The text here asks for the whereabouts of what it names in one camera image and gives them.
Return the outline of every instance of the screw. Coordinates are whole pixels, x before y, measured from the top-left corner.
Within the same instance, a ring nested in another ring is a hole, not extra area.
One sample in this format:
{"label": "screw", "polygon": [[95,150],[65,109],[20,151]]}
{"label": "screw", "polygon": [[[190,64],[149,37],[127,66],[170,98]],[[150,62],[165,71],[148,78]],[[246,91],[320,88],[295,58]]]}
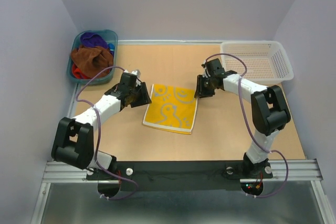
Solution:
{"label": "screw", "polygon": [[271,174],[271,173],[272,173],[272,168],[271,168],[270,166],[266,166],[266,167],[265,167],[265,172],[266,172],[267,174]]}
{"label": "screw", "polygon": [[132,168],[127,168],[126,169],[126,175],[131,176],[133,174],[133,169]]}
{"label": "screw", "polygon": [[228,175],[232,175],[233,174],[233,168],[232,167],[228,167],[228,168],[226,168],[226,173],[228,174]]}

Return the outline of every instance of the purple cloth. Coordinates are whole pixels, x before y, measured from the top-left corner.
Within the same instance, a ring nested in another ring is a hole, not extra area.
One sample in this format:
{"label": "purple cloth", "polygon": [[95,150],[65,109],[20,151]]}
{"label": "purple cloth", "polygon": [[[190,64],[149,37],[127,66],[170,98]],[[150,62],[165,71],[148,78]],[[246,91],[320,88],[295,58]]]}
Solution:
{"label": "purple cloth", "polygon": [[106,41],[102,37],[100,37],[100,35],[95,33],[83,33],[82,36],[80,36],[80,42],[86,47],[101,46],[105,49],[109,48]]}

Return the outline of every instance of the brown cloth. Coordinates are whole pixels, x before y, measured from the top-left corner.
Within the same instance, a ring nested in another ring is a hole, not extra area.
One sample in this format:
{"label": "brown cloth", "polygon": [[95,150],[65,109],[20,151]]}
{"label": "brown cloth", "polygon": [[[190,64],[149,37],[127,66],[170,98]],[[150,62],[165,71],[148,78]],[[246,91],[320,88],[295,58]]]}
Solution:
{"label": "brown cloth", "polygon": [[[103,47],[85,47],[80,45],[71,52],[71,59],[80,71],[87,77],[93,78],[104,68],[113,66],[113,56]],[[99,78],[108,75],[110,70],[104,71]]]}

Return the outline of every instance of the blue plastic bin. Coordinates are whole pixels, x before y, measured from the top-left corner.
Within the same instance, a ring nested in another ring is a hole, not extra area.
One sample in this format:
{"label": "blue plastic bin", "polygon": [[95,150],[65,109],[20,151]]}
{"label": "blue plastic bin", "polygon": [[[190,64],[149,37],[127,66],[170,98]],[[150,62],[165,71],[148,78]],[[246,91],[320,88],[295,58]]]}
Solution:
{"label": "blue plastic bin", "polygon": [[[78,48],[80,46],[80,36],[83,34],[83,33],[86,33],[88,31],[83,31],[82,33],[80,33],[79,35],[77,35],[73,41],[73,45],[72,45],[72,49],[71,51],[73,51],[75,48]],[[118,35],[111,31],[111,30],[89,30],[89,32],[92,32],[92,33],[96,33],[98,35],[100,35],[106,42],[107,44],[109,43],[112,43],[114,44],[114,54],[113,54],[113,65],[116,65],[116,58],[117,58],[117,48],[118,48]],[[88,79],[77,79],[75,76],[73,76],[72,74],[72,65],[73,65],[73,61],[71,59],[71,57],[69,57],[69,62],[68,62],[68,67],[67,67],[67,74],[68,74],[68,77],[69,79],[72,81],[72,82],[75,82],[75,83],[79,83],[79,84],[86,84],[88,83]],[[108,83],[110,80],[112,80],[112,77],[113,77],[113,73],[114,73],[115,69],[111,69],[111,71],[109,72],[109,74],[105,77],[102,77],[102,78],[97,78],[96,80],[92,81],[90,83],[90,85],[99,85],[99,84],[105,84],[105,83]]]}

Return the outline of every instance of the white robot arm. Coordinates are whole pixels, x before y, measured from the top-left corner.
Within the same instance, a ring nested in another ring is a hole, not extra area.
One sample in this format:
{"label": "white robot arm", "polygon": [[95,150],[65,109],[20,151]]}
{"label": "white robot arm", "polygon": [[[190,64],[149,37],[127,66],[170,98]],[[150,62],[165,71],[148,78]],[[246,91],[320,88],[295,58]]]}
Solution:
{"label": "white robot arm", "polygon": [[[234,71],[225,71],[219,59],[202,64],[203,75],[197,77],[195,97],[212,97],[215,89],[222,89],[238,95],[238,82],[241,76]],[[290,113],[285,97],[279,86],[267,87],[242,78],[241,97],[251,103],[253,123],[256,128],[255,142],[244,155],[246,173],[255,173],[268,161],[268,153],[275,137],[286,123],[290,121]]]}
{"label": "white robot arm", "polygon": [[[102,98],[80,115],[60,120],[54,140],[51,156],[56,161],[64,162],[80,169],[97,168],[94,159],[93,133],[98,128],[95,109],[99,112],[100,125],[108,118],[130,105],[132,108],[151,103],[145,82],[139,80],[140,72],[124,71],[120,82],[106,91]],[[70,137],[77,135],[77,142]],[[98,151],[100,165],[114,172],[116,157]]]}

